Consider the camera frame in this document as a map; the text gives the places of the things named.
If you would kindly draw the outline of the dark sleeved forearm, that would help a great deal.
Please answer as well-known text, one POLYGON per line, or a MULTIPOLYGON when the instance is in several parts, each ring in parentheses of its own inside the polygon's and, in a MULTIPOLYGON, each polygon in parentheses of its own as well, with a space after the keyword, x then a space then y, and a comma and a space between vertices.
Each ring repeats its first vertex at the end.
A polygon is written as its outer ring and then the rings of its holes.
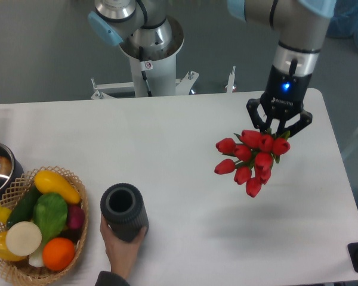
POLYGON ((98 274, 95 286, 129 286, 129 283, 116 273, 101 271, 98 274))

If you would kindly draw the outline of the person's bare hand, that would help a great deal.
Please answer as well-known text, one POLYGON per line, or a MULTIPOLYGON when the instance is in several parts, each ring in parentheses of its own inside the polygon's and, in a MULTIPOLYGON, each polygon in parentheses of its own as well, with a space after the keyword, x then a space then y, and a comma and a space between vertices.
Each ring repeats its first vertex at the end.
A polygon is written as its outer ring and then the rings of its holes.
POLYGON ((131 242, 119 239, 101 215, 100 232, 104 241, 106 254, 110 262, 111 273, 127 280, 137 260, 138 251, 146 235, 147 228, 142 227, 131 242))

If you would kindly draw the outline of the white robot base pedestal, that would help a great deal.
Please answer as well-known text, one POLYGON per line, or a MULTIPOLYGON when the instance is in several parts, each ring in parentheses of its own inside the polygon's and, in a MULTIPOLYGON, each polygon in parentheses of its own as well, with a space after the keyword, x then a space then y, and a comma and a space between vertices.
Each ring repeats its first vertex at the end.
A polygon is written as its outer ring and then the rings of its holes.
POLYGON ((95 86, 96 93, 107 94, 133 90, 138 97, 193 95, 193 85, 199 73, 190 70, 177 78, 177 54, 184 43, 184 32, 179 22, 168 16, 158 27, 139 28, 122 39, 115 28, 96 13, 88 16, 89 24, 98 36, 111 46, 119 46, 128 57, 132 83, 114 83, 95 86))

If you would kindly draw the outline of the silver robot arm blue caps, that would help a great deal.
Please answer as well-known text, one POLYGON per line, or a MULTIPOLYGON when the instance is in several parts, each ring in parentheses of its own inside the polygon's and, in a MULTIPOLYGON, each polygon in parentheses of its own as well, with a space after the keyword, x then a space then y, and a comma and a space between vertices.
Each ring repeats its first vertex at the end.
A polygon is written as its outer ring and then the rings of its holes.
MULTIPOLYGON (((88 14, 98 37, 129 58, 137 97, 179 94, 176 55, 184 35, 166 8, 166 1, 95 1, 88 14)), ((254 128, 266 132, 277 120, 277 135, 294 136, 313 118, 303 100, 335 1, 229 1, 227 8, 236 18, 280 33, 264 93, 246 107, 254 128)))

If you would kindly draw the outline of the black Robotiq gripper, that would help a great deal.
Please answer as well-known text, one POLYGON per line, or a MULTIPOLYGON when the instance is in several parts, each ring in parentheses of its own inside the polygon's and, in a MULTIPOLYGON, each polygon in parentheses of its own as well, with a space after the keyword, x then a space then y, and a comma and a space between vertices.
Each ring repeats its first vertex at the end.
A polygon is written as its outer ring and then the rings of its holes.
POLYGON ((290 76, 272 66, 262 96, 249 99, 246 105, 254 128, 267 131, 273 119, 278 119, 276 135, 291 138, 310 125, 313 115, 303 110, 303 101, 311 76, 290 76), (264 110, 265 120, 259 115, 259 106, 264 110), (285 123, 297 114, 300 116, 298 121, 286 127, 285 123))

